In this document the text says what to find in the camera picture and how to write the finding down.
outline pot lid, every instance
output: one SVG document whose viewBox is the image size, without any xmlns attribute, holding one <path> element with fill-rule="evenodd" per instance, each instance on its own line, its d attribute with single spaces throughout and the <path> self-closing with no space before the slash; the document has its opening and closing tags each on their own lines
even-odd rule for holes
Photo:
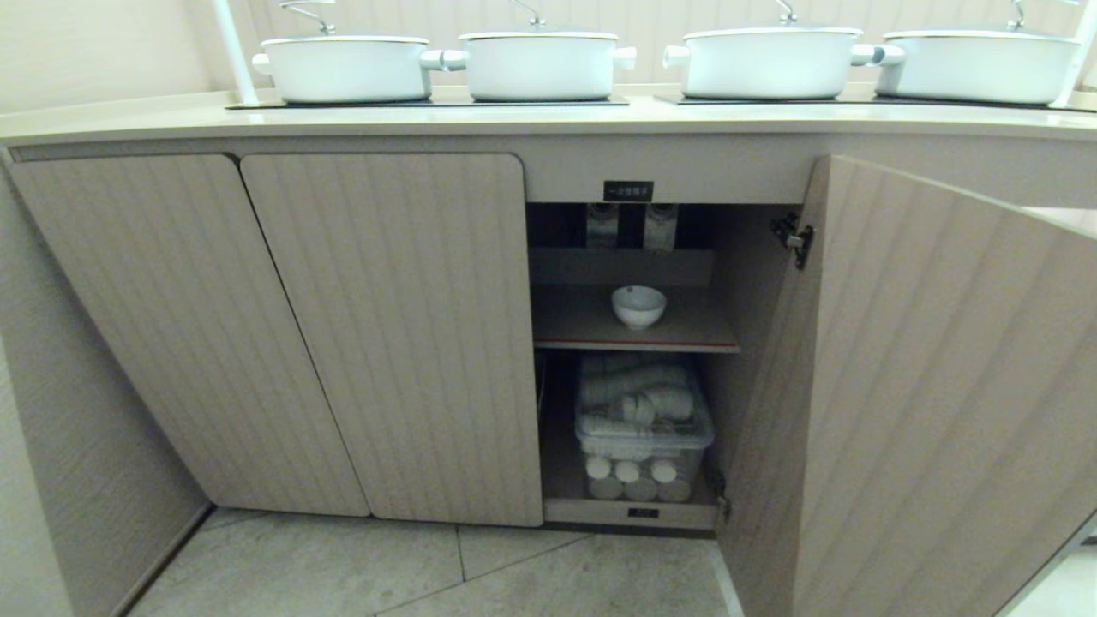
<svg viewBox="0 0 1097 617">
<path fill-rule="evenodd" d="M 815 26 L 808 24 L 796 23 L 794 25 L 759 25 L 759 26 L 747 26 L 747 27 L 732 27 L 727 30 L 708 30 L 704 32 L 693 32 L 687 34 L 682 37 L 683 41 L 689 41 L 691 38 L 705 38 L 709 36 L 736 36 L 742 34 L 799 34 L 804 32 L 816 32 L 824 34 L 850 34 L 853 36 L 860 36 L 864 34 L 863 31 L 856 27 L 830 27 L 830 26 Z"/>
<path fill-rule="evenodd" d="M 282 45 L 285 43 L 421 43 L 429 45 L 430 41 L 415 36 L 386 36 L 383 34 L 339 34 L 333 36 L 296 36 L 285 38 L 270 38 L 260 43 L 261 46 Z"/>
<path fill-rule="evenodd" d="M 490 32 L 470 32 L 462 34 L 461 41 L 477 38 L 607 38 L 617 41 L 618 35 L 609 32 L 596 32 L 579 29 L 531 27 L 529 30 L 497 30 Z"/>
<path fill-rule="evenodd" d="M 994 30 L 979 27 L 930 27 L 925 30 L 907 30 L 889 32 L 884 40 L 894 38 L 1016 38 L 1022 41 L 1055 41 L 1060 43 L 1078 44 L 1077 41 L 1053 34 L 1044 34 L 1031 30 Z"/>
</svg>

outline wood grain cabinet door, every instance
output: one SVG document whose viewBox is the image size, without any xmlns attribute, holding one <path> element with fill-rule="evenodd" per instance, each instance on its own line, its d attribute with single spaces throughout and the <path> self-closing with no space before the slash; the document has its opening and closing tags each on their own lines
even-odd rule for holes
<svg viewBox="0 0 1097 617">
<path fill-rule="evenodd" d="M 21 162 L 12 175 L 214 503 L 369 514 L 233 160 Z"/>
<path fill-rule="evenodd" d="M 241 168 L 374 514 L 541 525 L 521 162 Z"/>
<path fill-rule="evenodd" d="M 816 167 L 721 546 L 748 617 L 992 616 L 1097 507 L 1097 239 Z"/>
</svg>

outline plastic storage container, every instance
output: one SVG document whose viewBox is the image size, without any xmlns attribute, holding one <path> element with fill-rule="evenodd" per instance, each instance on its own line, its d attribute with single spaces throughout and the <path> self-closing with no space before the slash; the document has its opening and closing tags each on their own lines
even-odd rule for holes
<svg viewBox="0 0 1097 617">
<path fill-rule="evenodd" d="M 597 500 L 687 502 L 712 445 L 695 370 L 678 354 L 590 354 L 579 364 L 575 434 Z"/>
</svg>

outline white bowl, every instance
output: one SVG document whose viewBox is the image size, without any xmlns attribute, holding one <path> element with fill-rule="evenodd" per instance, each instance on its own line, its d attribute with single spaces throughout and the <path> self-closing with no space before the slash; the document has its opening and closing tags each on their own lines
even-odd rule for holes
<svg viewBox="0 0 1097 617">
<path fill-rule="evenodd" d="M 630 329 L 652 327 L 666 310 L 667 296 L 657 289 L 629 285 L 613 292 L 613 313 Z"/>
</svg>

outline pot handle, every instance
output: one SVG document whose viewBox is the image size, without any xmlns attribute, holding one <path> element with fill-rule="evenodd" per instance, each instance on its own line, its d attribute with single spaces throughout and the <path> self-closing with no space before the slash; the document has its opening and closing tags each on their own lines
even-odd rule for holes
<svg viewBox="0 0 1097 617">
<path fill-rule="evenodd" d="M 624 70 L 632 70 L 636 68 L 636 55 L 635 47 L 619 47 L 613 51 L 613 66 Z"/>
<path fill-rule="evenodd" d="M 259 75 L 274 75 L 274 70 L 271 69 L 271 59 L 267 57 L 267 54 L 251 56 L 251 66 Z"/>
<path fill-rule="evenodd" d="M 895 45 L 875 45 L 867 66 L 894 66 L 906 61 L 906 49 Z"/>
<path fill-rule="evenodd" d="M 683 47 L 681 45 L 667 45 L 667 48 L 663 51 L 663 68 L 686 66 L 689 64 L 689 47 Z"/>
<path fill-rule="evenodd" d="M 453 72 L 455 70 L 465 70 L 465 63 L 468 59 L 468 54 L 460 49 L 445 49 L 439 54 L 439 64 L 441 65 L 440 70 L 445 72 Z"/>
<path fill-rule="evenodd" d="M 867 43 L 853 45 L 853 57 L 849 60 L 850 66 L 871 65 L 877 57 L 877 46 Z"/>
<path fill-rule="evenodd" d="M 445 70 L 444 49 L 430 49 L 419 54 L 419 66 L 423 70 Z"/>
</svg>

